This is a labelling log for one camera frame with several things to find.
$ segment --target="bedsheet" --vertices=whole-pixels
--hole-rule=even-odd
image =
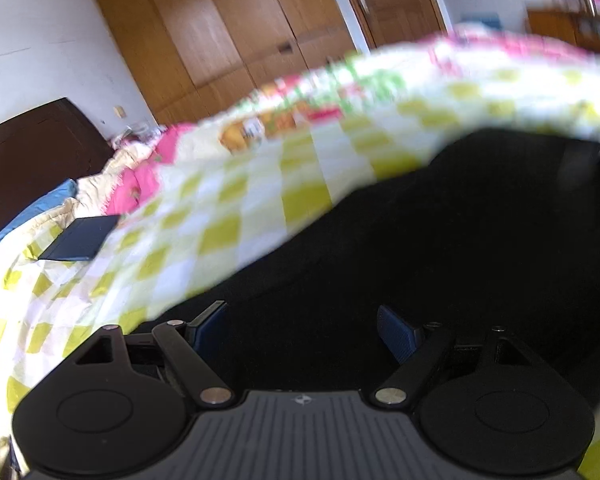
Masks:
[[[279,247],[356,187],[416,170],[480,126],[600,141],[598,63],[436,47],[436,62],[429,46],[382,49],[188,128],[173,163],[156,165],[159,191],[91,262],[37,260],[77,201],[10,233],[0,244],[0,439],[19,400],[98,327],[130,332]],[[236,118],[307,98],[339,102],[343,117],[200,158],[196,141],[217,142]]]

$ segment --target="bed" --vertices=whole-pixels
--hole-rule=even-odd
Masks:
[[[9,157],[26,162],[20,180],[39,168],[45,180],[4,208],[2,224],[111,156],[67,101],[28,114],[7,129]],[[458,29],[276,81],[215,118],[169,128],[143,157],[118,150],[80,181],[109,186],[98,214],[125,215],[93,261],[38,260],[81,215],[80,197],[0,243],[0,440],[19,400],[98,327],[128,333],[164,315],[353,190],[425,167],[485,126],[600,143],[600,58],[558,41]],[[32,127],[43,139],[35,145],[24,137]]]

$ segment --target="wooden furniture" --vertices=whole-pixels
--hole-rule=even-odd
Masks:
[[[600,54],[600,37],[583,30],[592,30],[600,24],[600,16],[565,9],[527,9],[529,31],[549,36]]]
[[[100,172],[112,154],[97,129],[67,99],[0,124],[0,231],[66,179]]]
[[[196,122],[254,88],[355,50],[335,0],[98,0],[159,123]],[[435,0],[368,0],[370,46],[441,30]]]

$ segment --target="door handle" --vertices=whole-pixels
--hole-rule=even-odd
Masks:
[[[366,4],[366,0],[358,0],[360,2],[360,7],[362,7],[362,10],[365,11],[365,14],[368,16],[370,14],[369,12],[369,6]]]

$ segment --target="silver screw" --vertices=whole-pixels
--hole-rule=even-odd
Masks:
[[[400,388],[382,388],[376,391],[376,400],[383,404],[400,404],[407,399],[407,394]]]
[[[213,388],[207,388],[200,392],[200,400],[207,404],[224,404],[232,397],[231,390],[227,388],[221,388],[220,386],[214,386]]]

